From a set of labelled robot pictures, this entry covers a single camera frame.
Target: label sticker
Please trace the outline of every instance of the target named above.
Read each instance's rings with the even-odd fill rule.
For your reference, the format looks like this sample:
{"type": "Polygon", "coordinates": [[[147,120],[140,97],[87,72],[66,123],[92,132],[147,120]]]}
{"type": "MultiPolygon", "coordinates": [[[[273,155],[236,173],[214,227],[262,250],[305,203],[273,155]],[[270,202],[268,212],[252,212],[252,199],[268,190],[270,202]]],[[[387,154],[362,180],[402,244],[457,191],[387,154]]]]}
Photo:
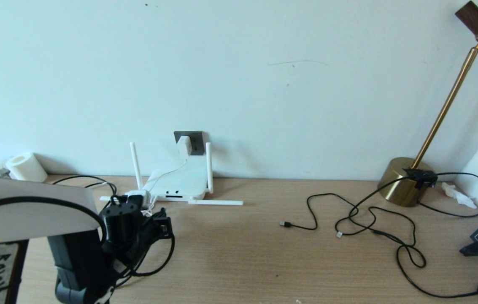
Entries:
{"type": "MultiPolygon", "coordinates": [[[[8,287],[10,284],[17,250],[17,244],[0,244],[0,288],[8,287]]],[[[7,294],[7,289],[0,291],[0,304],[6,303],[7,294]]]]}

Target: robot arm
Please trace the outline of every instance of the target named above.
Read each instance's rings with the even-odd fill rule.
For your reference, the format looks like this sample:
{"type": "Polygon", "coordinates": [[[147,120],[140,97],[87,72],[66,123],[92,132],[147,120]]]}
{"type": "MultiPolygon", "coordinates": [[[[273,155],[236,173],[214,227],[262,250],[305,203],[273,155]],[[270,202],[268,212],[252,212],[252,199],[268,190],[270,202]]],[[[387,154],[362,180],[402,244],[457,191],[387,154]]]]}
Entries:
{"type": "Polygon", "coordinates": [[[87,189],[0,179],[0,304],[16,302],[28,239],[41,236],[55,260],[60,302],[109,303],[117,280],[135,272],[154,242],[174,239],[165,210],[145,217],[142,203],[131,195],[97,215],[87,189]]]}

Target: lamp base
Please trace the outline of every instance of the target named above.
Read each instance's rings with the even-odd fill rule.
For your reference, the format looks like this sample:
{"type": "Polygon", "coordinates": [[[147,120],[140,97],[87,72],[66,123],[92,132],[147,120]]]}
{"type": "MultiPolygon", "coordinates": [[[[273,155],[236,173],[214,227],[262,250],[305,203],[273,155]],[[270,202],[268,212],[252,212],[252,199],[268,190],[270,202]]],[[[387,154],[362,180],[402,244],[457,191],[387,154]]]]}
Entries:
{"type": "MultiPolygon", "coordinates": [[[[389,162],[389,166],[387,166],[387,169],[385,170],[385,173],[378,184],[378,188],[391,181],[394,181],[395,179],[407,176],[407,173],[404,171],[404,169],[409,168],[413,161],[414,160],[412,158],[408,157],[393,158],[393,160],[389,162]]],[[[432,170],[432,168],[425,163],[420,163],[418,169],[432,170]]],[[[417,189],[416,181],[412,181],[411,179],[403,179],[389,185],[388,187],[385,187],[384,189],[381,189],[379,193],[386,200],[393,204],[397,204],[399,206],[417,206],[417,202],[420,200],[420,198],[422,198],[424,192],[426,192],[426,189],[427,187],[421,187],[421,189],[417,189]]]]}

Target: white cable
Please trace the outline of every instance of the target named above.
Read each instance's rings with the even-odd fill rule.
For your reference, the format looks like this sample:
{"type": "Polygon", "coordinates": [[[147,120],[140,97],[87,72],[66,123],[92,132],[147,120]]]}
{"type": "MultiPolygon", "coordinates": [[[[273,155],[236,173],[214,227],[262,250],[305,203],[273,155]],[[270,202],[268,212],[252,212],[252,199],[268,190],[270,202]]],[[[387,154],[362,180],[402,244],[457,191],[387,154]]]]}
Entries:
{"type": "Polygon", "coordinates": [[[143,216],[145,216],[145,217],[151,217],[152,216],[152,212],[150,212],[149,210],[141,210],[141,214],[143,214],[143,216]]]}
{"type": "Polygon", "coordinates": [[[157,195],[154,195],[151,197],[151,202],[149,203],[149,210],[151,211],[151,214],[152,214],[152,208],[154,208],[154,203],[156,202],[157,198],[158,198],[157,195]]]}
{"type": "Polygon", "coordinates": [[[154,181],[154,184],[152,184],[152,187],[148,190],[148,192],[151,192],[151,190],[156,186],[156,183],[158,182],[158,180],[160,179],[160,177],[162,177],[162,176],[164,176],[164,175],[166,175],[166,174],[169,174],[169,173],[173,173],[173,172],[175,172],[175,171],[181,169],[181,168],[184,167],[184,165],[186,164],[186,161],[187,161],[187,160],[184,160],[184,163],[183,163],[179,168],[177,168],[177,169],[175,169],[175,170],[173,170],[173,171],[169,171],[169,172],[167,172],[167,173],[164,173],[164,174],[160,175],[160,176],[156,179],[156,181],[154,181]]]}

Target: black clip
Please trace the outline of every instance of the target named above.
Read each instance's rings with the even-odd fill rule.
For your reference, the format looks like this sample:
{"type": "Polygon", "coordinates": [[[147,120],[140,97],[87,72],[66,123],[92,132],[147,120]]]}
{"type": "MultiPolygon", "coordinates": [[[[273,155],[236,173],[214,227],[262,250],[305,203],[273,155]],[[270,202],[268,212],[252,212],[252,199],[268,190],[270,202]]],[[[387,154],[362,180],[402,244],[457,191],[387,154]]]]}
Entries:
{"type": "Polygon", "coordinates": [[[434,188],[437,182],[437,175],[432,170],[422,170],[422,169],[409,169],[404,168],[408,177],[411,180],[416,181],[415,188],[422,189],[424,184],[428,184],[429,187],[434,188]]]}
{"type": "Polygon", "coordinates": [[[478,256],[478,242],[462,247],[460,253],[464,256],[478,256]]]}
{"type": "Polygon", "coordinates": [[[171,218],[166,215],[166,209],[162,208],[153,216],[153,220],[160,228],[159,239],[170,239],[173,237],[173,227],[171,226],[171,218]]]}

